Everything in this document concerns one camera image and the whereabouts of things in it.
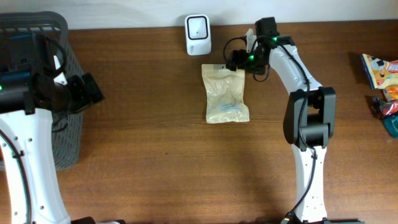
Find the dark red black packet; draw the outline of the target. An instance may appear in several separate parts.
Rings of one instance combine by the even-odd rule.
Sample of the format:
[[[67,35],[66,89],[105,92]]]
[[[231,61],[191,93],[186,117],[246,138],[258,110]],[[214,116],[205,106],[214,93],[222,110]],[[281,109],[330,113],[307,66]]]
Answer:
[[[388,118],[397,114],[397,100],[383,101],[380,98],[374,97],[373,111],[379,119]]]

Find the teal mouthwash bottle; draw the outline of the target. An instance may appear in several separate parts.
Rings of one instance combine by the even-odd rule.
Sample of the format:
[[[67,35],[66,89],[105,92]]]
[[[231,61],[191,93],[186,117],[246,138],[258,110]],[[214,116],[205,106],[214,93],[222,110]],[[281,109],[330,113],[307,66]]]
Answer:
[[[389,116],[383,119],[384,127],[387,132],[394,138],[398,138],[398,124],[397,115]]]

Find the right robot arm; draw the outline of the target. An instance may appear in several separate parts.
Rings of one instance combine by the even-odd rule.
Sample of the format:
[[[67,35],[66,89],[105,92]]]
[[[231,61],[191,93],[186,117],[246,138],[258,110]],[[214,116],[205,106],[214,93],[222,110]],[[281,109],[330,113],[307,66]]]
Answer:
[[[283,132],[294,153],[297,201],[282,223],[328,223],[323,166],[335,128],[336,92],[314,79],[291,36],[278,32],[274,17],[254,25],[240,38],[246,49],[233,50],[225,61],[227,69],[253,75],[274,70],[289,94]]]

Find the yellow snack bag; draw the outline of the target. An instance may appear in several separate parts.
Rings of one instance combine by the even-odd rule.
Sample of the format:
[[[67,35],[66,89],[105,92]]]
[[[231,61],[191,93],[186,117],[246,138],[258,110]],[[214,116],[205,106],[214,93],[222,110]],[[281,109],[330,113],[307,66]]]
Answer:
[[[361,60],[372,90],[397,85],[396,60],[388,62],[367,54],[362,54]]]

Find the small orange packet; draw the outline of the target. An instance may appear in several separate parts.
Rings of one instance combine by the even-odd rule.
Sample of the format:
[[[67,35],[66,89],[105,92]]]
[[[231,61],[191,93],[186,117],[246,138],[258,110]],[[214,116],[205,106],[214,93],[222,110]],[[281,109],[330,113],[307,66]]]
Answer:
[[[382,92],[387,101],[398,100],[398,86],[397,85],[387,86],[385,89],[383,89]]]

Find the beige kraft pouch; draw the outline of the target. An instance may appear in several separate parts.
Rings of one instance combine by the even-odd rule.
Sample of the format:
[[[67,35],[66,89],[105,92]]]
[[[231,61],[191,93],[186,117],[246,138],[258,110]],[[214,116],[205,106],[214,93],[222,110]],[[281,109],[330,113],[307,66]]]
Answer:
[[[245,71],[231,71],[223,64],[203,64],[201,75],[206,90],[208,124],[250,121],[244,104]]]

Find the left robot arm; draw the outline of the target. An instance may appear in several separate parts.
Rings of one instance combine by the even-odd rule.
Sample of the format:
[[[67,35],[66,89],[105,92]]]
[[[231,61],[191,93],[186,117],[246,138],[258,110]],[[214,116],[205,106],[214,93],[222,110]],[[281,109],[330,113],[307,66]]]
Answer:
[[[52,149],[53,118],[67,118],[103,100],[89,73],[64,83],[60,42],[44,34],[1,40],[1,154],[13,223],[70,223]]]

